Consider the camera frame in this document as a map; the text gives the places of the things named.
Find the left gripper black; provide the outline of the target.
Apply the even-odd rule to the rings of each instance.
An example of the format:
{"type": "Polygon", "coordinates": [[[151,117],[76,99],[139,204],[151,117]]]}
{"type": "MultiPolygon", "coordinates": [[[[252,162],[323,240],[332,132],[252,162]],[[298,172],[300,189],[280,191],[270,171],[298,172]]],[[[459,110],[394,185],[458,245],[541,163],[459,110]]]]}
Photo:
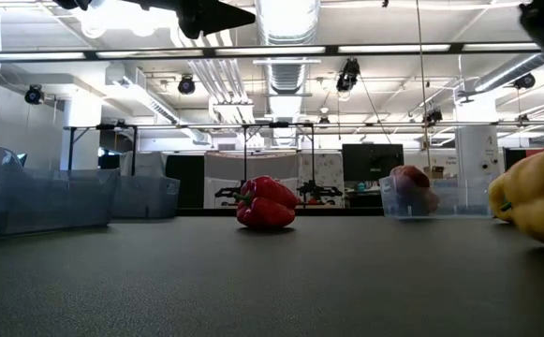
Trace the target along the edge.
{"type": "Polygon", "coordinates": [[[100,8],[111,3],[122,2],[151,8],[176,11],[178,24],[183,34],[190,39],[218,33],[256,22],[256,15],[218,0],[53,0],[59,7],[71,10],[100,8]]]}

